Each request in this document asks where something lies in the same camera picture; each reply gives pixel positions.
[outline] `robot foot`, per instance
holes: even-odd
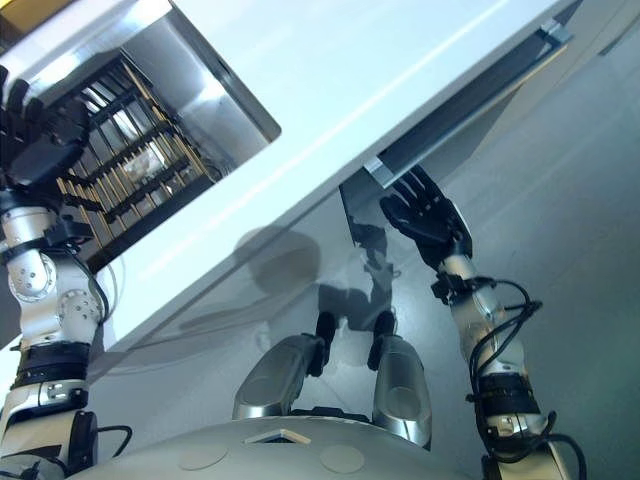
[[[385,310],[378,315],[376,324],[373,327],[373,343],[371,344],[369,359],[367,360],[367,366],[370,370],[374,372],[378,370],[384,337],[395,334],[397,323],[395,315],[389,310]]]

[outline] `black strap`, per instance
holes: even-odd
[[[89,225],[74,222],[72,217],[63,215],[58,217],[58,221],[53,227],[45,230],[44,236],[21,243],[0,253],[0,263],[6,265],[14,258],[32,249],[46,252],[68,244],[77,245],[92,238],[93,234]]]
[[[449,305],[455,297],[468,295],[486,285],[497,285],[491,277],[472,277],[465,280],[460,275],[449,275],[446,272],[439,272],[436,276],[438,280],[431,285],[431,291],[445,305]]]

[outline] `silver robot leg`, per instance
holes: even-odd
[[[322,372],[324,350],[322,337],[304,333],[274,346],[238,389],[233,419],[288,415],[300,395],[304,377]]]
[[[372,357],[369,367],[378,370],[372,423],[430,449],[431,402],[424,368],[415,349],[392,331],[382,332],[376,335]]]

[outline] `wire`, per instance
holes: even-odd
[[[542,307],[542,302],[532,301],[528,292],[516,282],[512,282],[511,280],[494,280],[490,283],[495,285],[510,285],[517,289],[524,299],[523,303],[516,305],[509,305],[504,307],[506,311],[516,311],[520,310],[520,313],[515,315],[514,317],[508,319],[503,322],[501,325],[495,327],[488,334],[486,334],[473,348],[471,355],[469,357],[469,376],[471,380],[471,388],[473,390],[472,400],[475,404],[476,409],[476,424],[478,426],[478,432],[484,443],[489,454],[495,458],[498,462],[501,463],[516,463],[520,460],[529,456],[532,452],[540,448],[543,444],[548,442],[563,442],[568,444],[576,454],[576,458],[578,460],[578,478],[579,480],[586,480],[587,478],[587,462],[582,452],[582,449],[578,445],[578,443],[568,435],[560,434],[560,433],[551,433],[551,429],[555,425],[557,414],[554,411],[549,412],[547,416],[547,424],[545,428],[537,435],[530,437],[530,439],[524,439],[525,447],[523,450],[514,456],[505,457],[500,455],[494,447],[491,445],[491,439],[488,436],[488,425],[486,423],[486,417],[484,412],[482,411],[482,402],[480,399],[479,391],[480,391],[480,381],[479,378],[482,372],[493,362],[496,360],[509,346],[511,341],[518,334],[522,326],[529,320],[533,314]],[[509,333],[505,337],[505,339],[500,343],[498,348],[485,360],[480,366],[478,366],[478,362],[480,361],[480,356],[484,347],[495,340],[497,335],[509,330]]]
[[[124,449],[127,448],[127,445],[129,445],[129,442],[131,441],[131,437],[133,436],[133,430],[128,425],[110,425],[108,427],[100,427],[100,428],[98,428],[96,430],[96,434],[102,433],[102,432],[113,432],[113,431],[125,432],[125,434],[126,434],[125,437],[124,437],[124,440],[122,441],[122,443],[120,444],[120,446],[116,450],[116,453],[113,454],[112,458],[116,458],[122,452],[124,452]]]
[[[87,279],[89,280],[89,283],[91,284],[93,289],[98,293],[98,296],[100,297],[100,301],[102,302],[102,307],[104,310],[102,314],[102,320],[99,322],[98,325],[102,325],[104,322],[107,321],[110,315],[109,300],[107,299],[107,295],[104,293],[104,290],[102,289],[102,287],[100,286],[96,278],[93,276],[93,274],[89,271],[87,266],[75,255],[75,253],[73,253],[73,250],[71,250],[71,248],[69,248],[68,246],[65,246],[64,251],[67,253],[69,258],[71,258],[71,260],[75,262],[78,268],[80,268],[80,270],[84,272],[84,274],[87,276]]]
[[[547,441],[560,442],[569,445],[576,454],[578,459],[578,480],[587,480],[587,459],[584,456],[584,452],[573,438],[563,433],[552,433],[547,435]]]

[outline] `robot forearm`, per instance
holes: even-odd
[[[512,322],[494,287],[490,279],[478,276],[466,255],[447,257],[434,286],[434,293],[451,308],[461,353],[469,364],[470,400],[475,404],[480,436],[492,454],[484,461],[485,476],[491,480],[567,480],[555,449],[540,440],[548,434],[555,415],[547,417],[540,412],[522,344],[508,328],[492,334]],[[526,303],[531,304],[532,312],[540,305],[528,298]],[[515,329],[520,326],[513,323]]]

